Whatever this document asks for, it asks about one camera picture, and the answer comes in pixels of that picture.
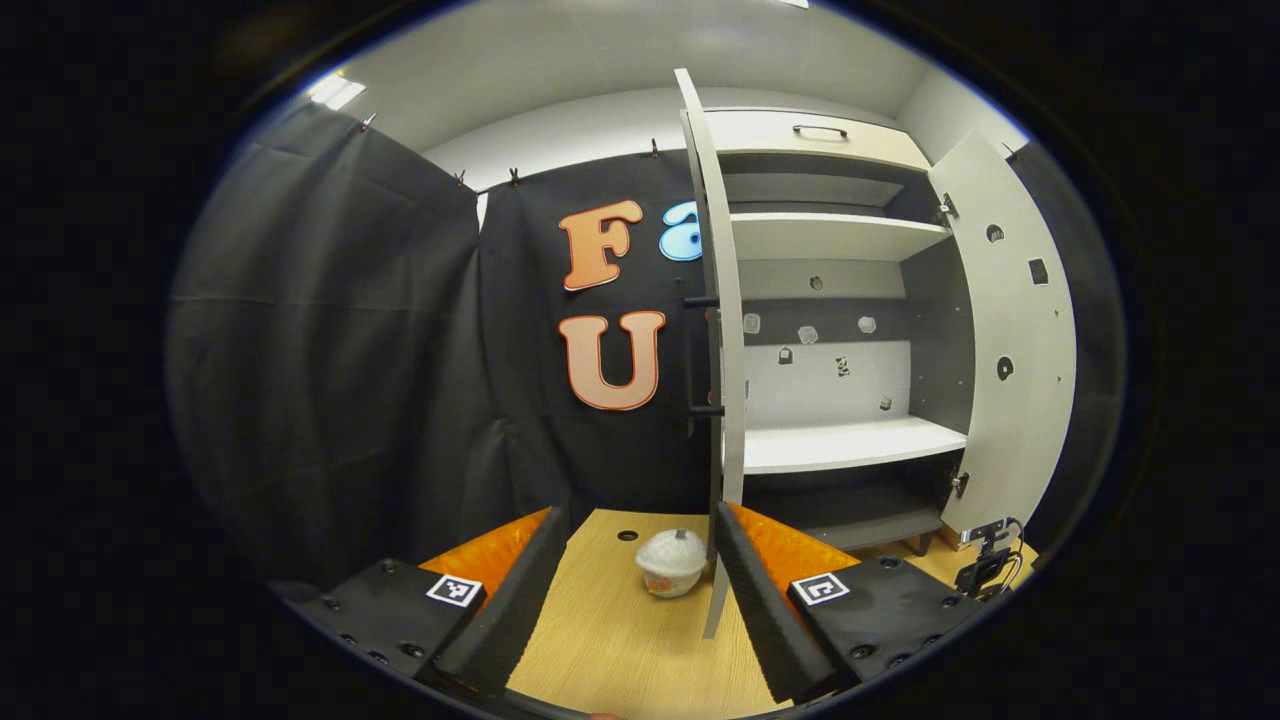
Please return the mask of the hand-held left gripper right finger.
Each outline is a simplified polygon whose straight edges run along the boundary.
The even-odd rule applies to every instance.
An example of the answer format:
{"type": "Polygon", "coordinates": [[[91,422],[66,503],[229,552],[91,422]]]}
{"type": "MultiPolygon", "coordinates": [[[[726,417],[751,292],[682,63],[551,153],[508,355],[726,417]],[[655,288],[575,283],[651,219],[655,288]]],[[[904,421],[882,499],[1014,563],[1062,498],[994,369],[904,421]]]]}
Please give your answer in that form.
{"type": "Polygon", "coordinates": [[[984,605],[893,555],[867,561],[739,503],[714,544],[773,700],[809,705],[914,664],[984,605]]]}

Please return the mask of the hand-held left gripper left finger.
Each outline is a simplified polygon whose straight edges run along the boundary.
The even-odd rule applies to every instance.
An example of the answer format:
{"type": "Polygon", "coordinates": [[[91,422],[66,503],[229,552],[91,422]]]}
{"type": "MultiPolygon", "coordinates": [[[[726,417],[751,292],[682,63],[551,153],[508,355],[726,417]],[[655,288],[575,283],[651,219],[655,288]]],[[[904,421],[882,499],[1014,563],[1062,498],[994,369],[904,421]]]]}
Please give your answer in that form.
{"type": "Polygon", "coordinates": [[[434,559],[381,559],[297,602],[324,634],[374,662],[466,700],[506,692],[570,538],[547,507],[434,559]]]}

